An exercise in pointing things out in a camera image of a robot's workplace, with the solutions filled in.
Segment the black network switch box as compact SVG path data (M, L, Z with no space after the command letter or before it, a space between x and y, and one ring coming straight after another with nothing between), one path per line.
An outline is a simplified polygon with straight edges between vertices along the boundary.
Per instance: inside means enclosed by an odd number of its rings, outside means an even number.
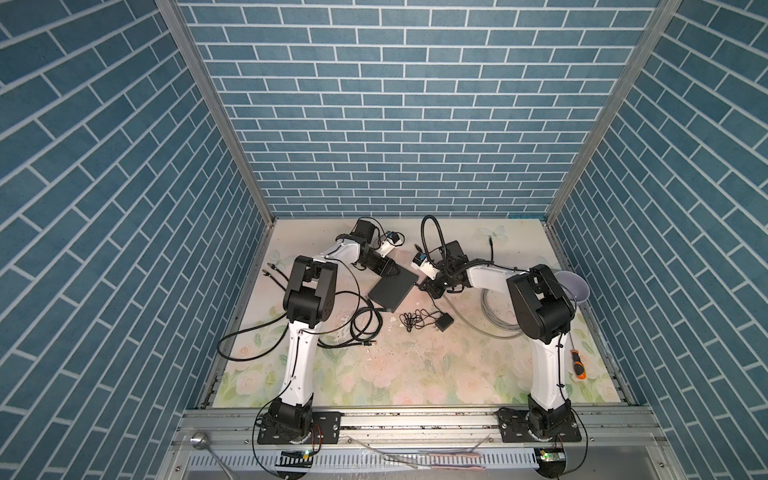
M380 273L380 280L368 294L368 298L387 312L395 312L416 285L418 275L390 263Z

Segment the black power adapter with cord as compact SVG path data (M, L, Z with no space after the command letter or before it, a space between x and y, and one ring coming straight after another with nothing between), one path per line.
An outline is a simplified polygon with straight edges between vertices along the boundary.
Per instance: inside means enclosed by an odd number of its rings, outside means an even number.
M435 301L432 301L432 309L419 308L411 312L405 312L398 316L400 323L407 332L434 327L440 332L450 328L455 320L443 311Z

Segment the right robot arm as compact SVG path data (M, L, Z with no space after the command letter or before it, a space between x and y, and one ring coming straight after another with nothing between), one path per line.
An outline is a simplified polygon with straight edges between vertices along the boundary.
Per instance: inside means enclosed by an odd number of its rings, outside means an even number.
M453 241L441 248L441 259L418 250L412 266L426 278L419 288L432 298L463 286L509 296L517 325L531 342L533 383L528 397L529 422L545 436L571 413L565 391L564 341L575 316L574 301L544 264L528 269L504 267L491 260L470 260Z

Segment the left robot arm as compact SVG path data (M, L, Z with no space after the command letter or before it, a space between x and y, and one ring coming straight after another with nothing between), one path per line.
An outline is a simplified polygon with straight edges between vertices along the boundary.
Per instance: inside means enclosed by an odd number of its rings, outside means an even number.
M363 217L348 234L315 256L299 255L287 278L283 308L290 336L289 362L281 393L269 405L269 418L302 435L312 424L313 367L320 326L333 311L338 268L358 265L381 277L396 272L389 254L405 241L402 233L386 231L377 220Z

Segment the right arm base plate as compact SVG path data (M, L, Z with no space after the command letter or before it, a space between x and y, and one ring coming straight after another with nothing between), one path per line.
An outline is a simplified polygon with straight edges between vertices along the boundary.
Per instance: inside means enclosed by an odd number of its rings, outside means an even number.
M538 408L518 410L502 407L495 415L504 443L582 441L580 426L569 407L563 406L552 412Z

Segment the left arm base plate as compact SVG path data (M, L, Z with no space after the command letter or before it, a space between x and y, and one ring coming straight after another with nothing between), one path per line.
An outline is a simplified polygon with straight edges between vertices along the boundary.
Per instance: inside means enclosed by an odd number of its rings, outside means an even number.
M323 444L337 444L342 414L339 411L300 413L297 418L279 419L272 413L262 416L257 427L259 445L309 444L312 434L318 434Z

